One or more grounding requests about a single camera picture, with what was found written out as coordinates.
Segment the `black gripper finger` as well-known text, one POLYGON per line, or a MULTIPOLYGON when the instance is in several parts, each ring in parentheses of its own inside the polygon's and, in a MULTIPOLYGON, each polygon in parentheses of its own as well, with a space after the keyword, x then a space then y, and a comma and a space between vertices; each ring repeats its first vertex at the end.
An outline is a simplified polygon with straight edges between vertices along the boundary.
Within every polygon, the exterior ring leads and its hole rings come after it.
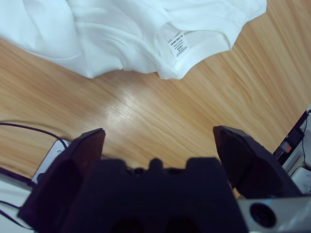
POLYGON ((228 126, 213 127, 216 148, 231 186, 247 199, 303 196, 277 159, 253 137, 228 126))
POLYGON ((18 217, 38 233, 58 233, 82 183, 100 160, 102 128, 83 133, 52 162, 21 207, 18 217))

